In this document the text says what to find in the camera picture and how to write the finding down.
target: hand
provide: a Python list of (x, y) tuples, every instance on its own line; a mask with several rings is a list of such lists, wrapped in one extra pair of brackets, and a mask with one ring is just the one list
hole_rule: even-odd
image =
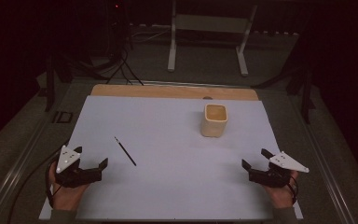
[(56, 210), (67, 210), (67, 211), (76, 211), (83, 193), (89, 187), (88, 185), (82, 185), (77, 188), (65, 188), (60, 186), (55, 181), (55, 170), (57, 168), (57, 162), (53, 162), (50, 166), (48, 172), (48, 179), (50, 183), (53, 184), (53, 208)]
[[(292, 171), (291, 176), (290, 185), (293, 186), (295, 184), (294, 179), (297, 179), (298, 177), (298, 172)], [(272, 206), (275, 208), (293, 207), (293, 193), (289, 187), (284, 186), (283, 188), (270, 188), (263, 186), (263, 188), (266, 190), (266, 193), (271, 199)]]

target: small container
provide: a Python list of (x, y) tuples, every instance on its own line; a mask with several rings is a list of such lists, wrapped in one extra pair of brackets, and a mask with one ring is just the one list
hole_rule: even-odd
[(205, 137), (220, 137), (227, 124), (227, 110), (223, 105), (206, 105), (201, 122), (201, 134)]

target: white paper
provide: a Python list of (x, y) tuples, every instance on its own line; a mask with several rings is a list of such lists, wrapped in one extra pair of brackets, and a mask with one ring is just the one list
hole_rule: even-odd
[[(200, 134), (203, 108), (220, 104), (228, 122), (219, 138)], [(130, 153), (134, 166), (115, 137)], [(77, 218), (92, 220), (270, 219), (266, 192), (241, 160), (266, 171), (266, 148), (279, 149), (260, 101), (89, 96), (69, 147), (80, 167), (109, 159), (103, 180), (86, 191)], [(302, 218), (296, 204), (296, 215)], [(40, 218), (50, 216), (45, 203)]]

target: white stand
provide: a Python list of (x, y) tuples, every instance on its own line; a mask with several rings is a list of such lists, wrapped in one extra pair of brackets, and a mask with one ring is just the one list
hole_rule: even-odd
[(257, 6), (253, 6), (249, 19), (176, 14), (176, 1), (172, 0), (172, 36), (170, 56), (168, 59), (168, 71), (173, 72), (175, 70), (176, 29), (182, 29), (243, 34), (243, 40), (241, 44), (237, 47), (236, 51), (238, 63), (240, 65), (241, 75), (245, 77), (248, 76), (249, 73), (245, 59), (243, 57), (243, 50), (245, 48), (252, 28), (252, 23), (255, 17), (256, 10)]

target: floor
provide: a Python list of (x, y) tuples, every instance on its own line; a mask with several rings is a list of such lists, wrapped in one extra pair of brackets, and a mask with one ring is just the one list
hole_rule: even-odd
[[(235, 54), (236, 36), (222, 40), (212, 35), (196, 41), (189, 38), (192, 34), (182, 33), (178, 38), (176, 68), (170, 73), (170, 36), (163, 33), (164, 28), (153, 29), (151, 32), (156, 33), (152, 35), (161, 35), (150, 38), (151, 34), (133, 31), (134, 49), (127, 48), (131, 71), (146, 85), (249, 88), (278, 75), (296, 43), (295, 35), (251, 34), (244, 52), (249, 76), (242, 77)], [(139, 85), (129, 68), (123, 68), (123, 74)], [(284, 90), (287, 81), (256, 91), (280, 150), (303, 161), (311, 170), (298, 179), (298, 201), (304, 215), (300, 223), (358, 223), (358, 166), (351, 150), (317, 88), (312, 88), (315, 108), (310, 111), (307, 124), (298, 112), (301, 97), (288, 96)], [(110, 81), (127, 82), (121, 72)], [(38, 220), (46, 198), (44, 159), (70, 137), (85, 98), (98, 83), (102, 82), (80, 73), (71, 84), (57, 82), (56, 104), (50, 112), (44, 112), (46, 98), (36, 95), (0, 132), (0, 223), (7, 223), (14, 202), (11, 223), (44, 223)], [(56, 111), (71, 112), (74, 119), (69, 123), (52, 122)]]

